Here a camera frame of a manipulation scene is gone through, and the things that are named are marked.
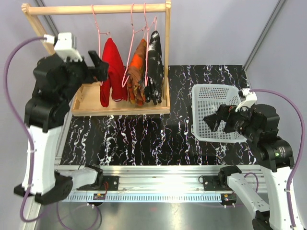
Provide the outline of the red trousers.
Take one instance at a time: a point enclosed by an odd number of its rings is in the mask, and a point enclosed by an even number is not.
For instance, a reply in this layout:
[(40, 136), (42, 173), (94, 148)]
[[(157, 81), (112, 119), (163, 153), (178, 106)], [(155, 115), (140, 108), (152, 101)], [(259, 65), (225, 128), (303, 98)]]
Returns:
[(109, 64), (109, 68), (108, 79), (100, 85), (100, 104), (108, 107), (110, 97), (115, 102), (126, 101), (127, 89), (122, 87), (125, 67), (112, 38), (108, 38), (105, 43), (102, 60)]

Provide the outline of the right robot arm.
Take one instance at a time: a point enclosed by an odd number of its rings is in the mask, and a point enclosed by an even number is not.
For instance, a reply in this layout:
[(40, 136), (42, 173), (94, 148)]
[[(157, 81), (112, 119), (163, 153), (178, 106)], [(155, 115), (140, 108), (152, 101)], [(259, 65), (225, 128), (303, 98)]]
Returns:
[(220, 169), (218, 185), (231, 189), (252, 217), (255, 230), (303, 230), (295, 200), (289, 201), (290, 174), (294, 172), (294, 156), (290, 144), (278, 136), (279, 116), (270, 105), (256, 104), (238, 108), (222, 104), (204, 117), (210, 130), (217, 131), (225, 122), (224, 132), (237, 132), (247, 139), (265, 179), (268, 202), (246, 182), (237, 166)]

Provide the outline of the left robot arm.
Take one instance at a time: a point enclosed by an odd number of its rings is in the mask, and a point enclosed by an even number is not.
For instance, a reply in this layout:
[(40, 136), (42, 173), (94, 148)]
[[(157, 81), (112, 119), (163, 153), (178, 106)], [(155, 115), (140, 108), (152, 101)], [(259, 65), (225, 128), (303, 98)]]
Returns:
[(103, 187), (103, 170), (98, 166), (63, 173), (54, 170), (57, 141), (71, 100), (83, 84), (107, 80), (109, 65), (94, 50), (88, 54), (92, 67), (83, 58), (62, 59), (53, 54), (40, 59), (33, 70), (36, 82), (25, 106), (24, 124), (32, 135), (28, 151), (34, 152), (34, 162), (27, 160), (24, 181), (14, 188), (16, 195), (29, 194), (37, 203), (49, 205), (66, 199), (72, 190)]

